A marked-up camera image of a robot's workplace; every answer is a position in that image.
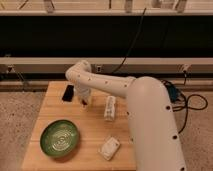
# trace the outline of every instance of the wooden table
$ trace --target wooden table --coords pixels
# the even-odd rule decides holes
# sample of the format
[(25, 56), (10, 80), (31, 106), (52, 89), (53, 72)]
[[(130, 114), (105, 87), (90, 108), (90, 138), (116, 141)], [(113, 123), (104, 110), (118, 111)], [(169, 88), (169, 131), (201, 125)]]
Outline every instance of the wooden table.
[[(83, 107), (77, 97), (72, 102), (61, 100), (68, 82), (50, 82), (30, 143), (22, 164), (22, 171), (107, 171), (136, 170), (133, 146), (126, 117), (125, 100), (117, 98), (116, 119), (103, 118), (108, 94), (92, 90), (91, 104)], [(58, 119), (74, 122), (80, 131), (80, 143), (66, 157), (51, 159), (40, 148), (40, 136), (45, 127)], [(111, 161), (106, 161), (98, 149), (109, 136), (115, 136), (121, 147)]]

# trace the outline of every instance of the metal bar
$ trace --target metal bar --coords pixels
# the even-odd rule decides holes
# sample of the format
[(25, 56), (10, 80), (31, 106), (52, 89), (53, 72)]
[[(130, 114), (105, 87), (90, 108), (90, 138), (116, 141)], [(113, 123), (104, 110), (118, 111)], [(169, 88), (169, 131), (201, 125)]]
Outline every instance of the metal bar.
[(2, 9), (5, 9), (5, 6), (1, 1), (0, 1), (0, 6), (1, 6)]
[(55, 7), (52, 0), (44, 0), (44, 7), (47, 13), (53, 13), (55, 11)]
[(28, 3), (29, 0), (21, 0), (20, 5), (18, 6), (18, 9), (21, 10), (24, 8), (24, 6)]

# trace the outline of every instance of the black panel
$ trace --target black panel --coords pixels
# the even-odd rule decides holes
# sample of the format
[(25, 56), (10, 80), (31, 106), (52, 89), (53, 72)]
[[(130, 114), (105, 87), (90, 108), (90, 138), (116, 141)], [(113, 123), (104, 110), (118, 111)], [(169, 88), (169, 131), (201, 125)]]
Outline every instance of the black panel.
[[(140, 16), (1, 16), (0, 56), (122, 57)], [(146, 16), (134, 57), (212, 57), (213, 17)]]

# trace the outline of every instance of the power cord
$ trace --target power cord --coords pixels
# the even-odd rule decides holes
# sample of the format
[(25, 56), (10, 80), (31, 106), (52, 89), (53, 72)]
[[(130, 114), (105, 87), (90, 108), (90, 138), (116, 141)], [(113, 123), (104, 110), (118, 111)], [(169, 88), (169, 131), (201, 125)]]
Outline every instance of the power cord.
[[(163, 83), (167, 87), (168, 87), (168, 85), (171, 85), (172, 87), (175, 87), (174, 84), (172, 84), (171, 82), (169, 82), (167, 80), (163, 80)], [(183, 123), (183, 126), (181, 127), (181, 129), (178, 131), (178, 133), (181, 134), (184, 131), (184, 129), (186, 128), (187, 121), (188, 121), (189, 110), (204, 110), (204, 109), (206, 109), (208, 107), (208, 101), (207, 101), (207, 99), (204, 96), (202, 96), (200, 94), (191, 94), (188, 97), (186, 97), (179, 89), (176, 88), (176, 90), (179, 92), (179, 96), (183, 99), (183, 100), (178, 99), (176, 101), (183, 102), (183, 105), (174, 106), (172, 109), (173, 109), (174, 112), (182, 111), (182, 110), (185, 109), (184, 123)], [(190, 102), (190, 100), (193, 97), (199, 97), (202, 101), (204, 101), (204, 106), (198, 107), (198, 108), (190, 106), (189, 102)]]
[(137, 30), (137, 32), (136, 32), (136, 34), (135, 34), (135, 37), (134, 37), (134, 39), (133, 39), (133, 41), (132, 41), (132, 43), (131, 43), (131, 45), (130, 45), (130, 47), (129, 47), (129, 49), (128, 49), (128, 51), (127, 51), (127, 53), (126, 53), (126, 55), (125, 55), (123, 61), (121, 62), (121, 64), (120, 64), (117, 68), (115, 68), (115, 69), (111, 72), (111, 74), (114, 74), (115, 72), (117, 72), (117, 71), (124, 65), (124, 62), (126, 61), (126, 59), (129, 57), (130, 53), (132, 52), (132, 49), (134, 48), (135, 43), (137, 42), (137, 39), (138, 39), (138, 37), (139, 37), (139, 35), (140, 35), (140, 33), (141, 33), (141, 30), (142, 30), (143, 20), (144, 20), (144, 15), (145, 15), (145, 13), (146, 13), (146, 8), (144, 8), (144, 10), (143, 10), (143, 13), (142, 13), (141, 19), (140, 19), (140, 23), (139, 23), (139, 25), (138, 25), (138, 30)]

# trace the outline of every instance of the cable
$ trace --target cable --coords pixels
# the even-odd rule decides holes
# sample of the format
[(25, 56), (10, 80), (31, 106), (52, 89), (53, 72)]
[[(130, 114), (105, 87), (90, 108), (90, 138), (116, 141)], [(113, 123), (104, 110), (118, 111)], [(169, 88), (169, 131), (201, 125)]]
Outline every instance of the cable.
[(117, 72), (117, 71), (123, 66), (123, 64), (124, 64), (124, 62), (126, 61), (127, 57), (129, 57), (130, 53), (132, 52), (132, 49), (134, 48), (135, 43), (137, 42), (137, 39), (138, 39), (138, 37), (139, 37), (139, 35), (140, 35), (140, 33), (141, 33), (141, 29), (142, 29), (142, 25), (143, 25), (143, 20), (144, 20), (144, 15), (145, 15), (145, 13), (146, 13), (146, 8), (144, 8), (144, 10), (143, 10), (143, 13), (142, 13), (141, 19), (140, 19), (140, 23), (139, 23), (139, 25), (138, 25), (138, 30), (137, 30), (137, 32), (136, 32), (136, 34), (135, 34), (135, 37), (134, 37), (134, 39), (133, 39), (133, 41), (132, 41), (132, 43), (131, 43), (131, 45), (130, 45), (130, 47), (129, 47), (129, 49), (128, 49), (128, 51), (127, 51), (127, 53), (126, 53), (126, 55), (125, 55), (123, 61), (121, 62), (121, 64), (120, 64), (117, 68), (115, 68), (115, 69), (111, 72), (111, 74), (114, 74), (115, 72)]
[[(164, 85), (174, 86), (171, 82), (169, 82), (167, 80), (162, 80), (162, 81), (163, 81)], [(179, 91), (179, 96), (183, 99), (181, 102), (183, 102), (184, 104), (179, 105), (179, 106), (174, 106), (172, 109), (174, 112), (182, 111), (185, 109), (184, 123), (183, 123), (181, 129), (178, 131), (178, 133), (181, 134), (187, 125), (189, 110), (204, 110), (208, 107), (208, 101), (204, 96), (202, 96), (200, 94), (191, 94), (188, 97), (186, 97), (179, 89), (177, 89), (177, 90)], [(189, 106), (189, 102), (193, 97), (199, 97), (200, 99), (202, 99), (204, 101), (204, 106), (199, 107), (199, 108)]]

